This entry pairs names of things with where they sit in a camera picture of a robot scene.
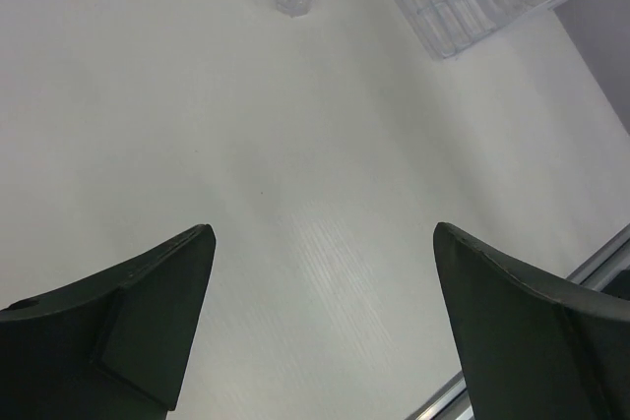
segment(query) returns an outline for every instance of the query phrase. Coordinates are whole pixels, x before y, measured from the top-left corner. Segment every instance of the white table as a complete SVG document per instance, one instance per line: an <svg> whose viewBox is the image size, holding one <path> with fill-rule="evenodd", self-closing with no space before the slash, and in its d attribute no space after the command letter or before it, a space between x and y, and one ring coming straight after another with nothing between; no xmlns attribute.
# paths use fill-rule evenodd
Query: white table
<svg viewBox="0 0 630 420"><path fill-rule="evenodd" d="M211 223L172 419L403 419L459 371L437 221L564 275L630 220L630 138L553 15L433 62L393 0L0 12L0 305Z"/></svg>

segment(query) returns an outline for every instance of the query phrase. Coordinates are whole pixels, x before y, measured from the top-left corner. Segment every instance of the silver metal bar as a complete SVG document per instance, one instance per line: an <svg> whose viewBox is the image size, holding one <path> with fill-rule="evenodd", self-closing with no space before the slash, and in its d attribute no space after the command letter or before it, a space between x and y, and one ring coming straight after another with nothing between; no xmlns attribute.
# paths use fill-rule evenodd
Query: silver metal bar
<svg viewBox="0 0 630 420"><path fill-rule="evenodd" d="M630 268L630 224L588 258L567 280L600 291ZM473 420L464 374L458 373L407 420Z"/></svg>

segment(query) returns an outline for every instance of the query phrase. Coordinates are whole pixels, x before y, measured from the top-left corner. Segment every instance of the gray wall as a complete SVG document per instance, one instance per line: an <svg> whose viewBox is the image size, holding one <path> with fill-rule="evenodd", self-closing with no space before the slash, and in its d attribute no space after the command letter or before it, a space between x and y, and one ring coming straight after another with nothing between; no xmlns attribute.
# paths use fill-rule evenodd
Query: gray wall
<svg viewBox="0 0 630 420"><path fill-rule="evenodd" d="M630 0L570 0L556 13L630 132Z"/></svg>

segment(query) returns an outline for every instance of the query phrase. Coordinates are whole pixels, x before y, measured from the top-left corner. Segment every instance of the white tabletop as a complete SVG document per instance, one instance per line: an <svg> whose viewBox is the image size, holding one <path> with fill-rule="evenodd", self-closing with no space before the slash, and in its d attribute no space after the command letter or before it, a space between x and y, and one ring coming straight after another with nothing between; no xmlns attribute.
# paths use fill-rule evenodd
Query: white tabletop
<svg viewBox="0 0 630 420"><path fill-rule="evenodd" d="M567 274L630 220L630 138L551 14L433 62L393 0L0 12L0 305L210 223L172 419L403 419L459 371L436 222Z"/></svg>

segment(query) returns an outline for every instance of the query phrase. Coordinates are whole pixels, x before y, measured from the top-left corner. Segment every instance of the table surface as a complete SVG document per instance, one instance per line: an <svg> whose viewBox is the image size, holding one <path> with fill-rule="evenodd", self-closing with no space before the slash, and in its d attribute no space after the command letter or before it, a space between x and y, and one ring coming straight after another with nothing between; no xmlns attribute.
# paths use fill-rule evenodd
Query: table surface
<svg viewBox="0 0 630 420"><path fill-rule="evenodd" d="M169 418L403 419L459 371L438 221L566 275L630 220L552 14L434 62L393 0L0 9L0 304L216 231Z"/></svg>

